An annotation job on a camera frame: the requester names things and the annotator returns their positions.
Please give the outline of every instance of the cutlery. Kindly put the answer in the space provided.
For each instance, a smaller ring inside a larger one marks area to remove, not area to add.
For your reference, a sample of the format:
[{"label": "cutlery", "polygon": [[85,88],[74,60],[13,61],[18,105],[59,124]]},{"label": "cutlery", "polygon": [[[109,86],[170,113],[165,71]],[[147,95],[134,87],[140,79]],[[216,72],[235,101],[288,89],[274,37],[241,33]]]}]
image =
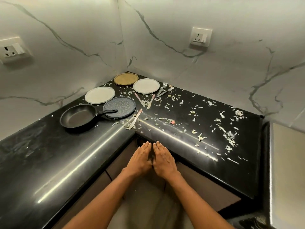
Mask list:
[{"label": "cutlery", "polygon": [[135,93],[135,96],[138,98],[138,100],[140,101],[140,103],[142,104],[142,106],[145,107],[146,105],[145,105],[144,101],[140,99],[140,97],[138,96],[137,93]]},{"label": "cutlery", "polygon": [[157,96],[160,95],[160,93],[163,91],[164,88],[166,88],[167,85],[168,85],[168,83],[163,83],[163,86],[160,88]]},{"label": "cutlery", "polygon": [[150,109],[150,107],[151,107],[151,105],[152,105],[152,101],[153,101],[155,95],[156,95],[156,94],[154,94],[154,95],[152,96],[152,99],[150,100],[150,103],[148,104],[147,110]]},{"label": "cutlery", "polygon": [[135,117],[135,119],[133,120],[133,122],[130,124],[130,126],[128,127],[128,129],[132,129],[132,127],[135,125],[135,122],[137,121],[137,118],[139,117],[139,115],[141,114],[142,109],[140,109],[140,111],[138,112],[137,116]]},{"label": "cutlery", "polygon": [[165,94],[166,92],[171,92],[172,90],[174,89],[174,87],[171,87],[170,89],[168,89],[167,91],[165,92],[162,92],[160,95],[158,95],[157,97],[160,97],[162,96],[163,94]]}]

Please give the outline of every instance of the black granite countertop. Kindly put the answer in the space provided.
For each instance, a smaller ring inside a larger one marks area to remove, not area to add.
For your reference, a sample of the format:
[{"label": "black granite countertop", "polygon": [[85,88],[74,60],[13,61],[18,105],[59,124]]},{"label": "black granite countertop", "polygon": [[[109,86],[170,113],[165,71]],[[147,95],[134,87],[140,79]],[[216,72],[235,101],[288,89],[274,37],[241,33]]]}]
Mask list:
[{"label": "black granite countertop", "polygon": [[[112,81],[105,85],[112,87],[116,96],[134,99],[136,111],[143,108],[131,86],[121,87]],[[139,96],[151,99],[151,95]],[[88,131],[66,131],[59,118],[80,103],[85,103],[84,97],[0,142],[1,228],[50,226],[49,222],[136,135],[161,141],[185,164],[234,194],[257,196],[259,115],[174,88],[159,101],[154,100],[149,110],[143,108],[136,130],[123,126],[126,119],[113,124],[118,120],[102,117]]]}]

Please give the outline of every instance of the gold plate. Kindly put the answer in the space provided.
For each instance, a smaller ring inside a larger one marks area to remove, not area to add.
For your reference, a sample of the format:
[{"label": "gold plate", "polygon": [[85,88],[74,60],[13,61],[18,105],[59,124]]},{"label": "gold plate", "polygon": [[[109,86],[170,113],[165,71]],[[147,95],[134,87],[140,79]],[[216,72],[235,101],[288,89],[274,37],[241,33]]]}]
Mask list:
[{"label": "gold plate", "polygon": [[120,75],[117,75],[113,81],[118,85],[130,85],[135,83],[139,77],[136,74],[133,73],[123,73]]}]

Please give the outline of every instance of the blue speckled plate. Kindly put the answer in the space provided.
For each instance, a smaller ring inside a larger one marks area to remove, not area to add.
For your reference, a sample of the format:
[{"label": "blue speckled plate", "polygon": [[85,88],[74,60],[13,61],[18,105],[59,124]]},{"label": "blue speckled plate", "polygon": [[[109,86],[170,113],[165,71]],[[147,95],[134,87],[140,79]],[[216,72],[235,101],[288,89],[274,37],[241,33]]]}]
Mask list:
[{"label": "blue speckled plate", "polygon": [[133,99],[125,96],[115,97],[105,103],[103,110],[117,109],[116,113],[106,114],[109,118],[125,118],[135,111],[136,104]]}]

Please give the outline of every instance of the white plate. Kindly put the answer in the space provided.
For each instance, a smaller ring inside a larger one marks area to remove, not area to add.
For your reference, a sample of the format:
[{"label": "white plate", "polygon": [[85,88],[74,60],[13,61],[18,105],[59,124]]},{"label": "white plate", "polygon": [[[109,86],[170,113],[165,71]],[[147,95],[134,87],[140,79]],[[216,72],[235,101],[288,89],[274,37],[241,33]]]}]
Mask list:
[{"label": "white plate", "polygon": [[90,104],[102,104],[111,100],[115,91],[110,87],[98,87],[90,90],[85,95],[85,100]]},{"label": "white plate", "polygon": [[160,84],[154,79],[139,79],[133,85],[133,89],[142,94],[150,94],[157,91],[160,88]]}]

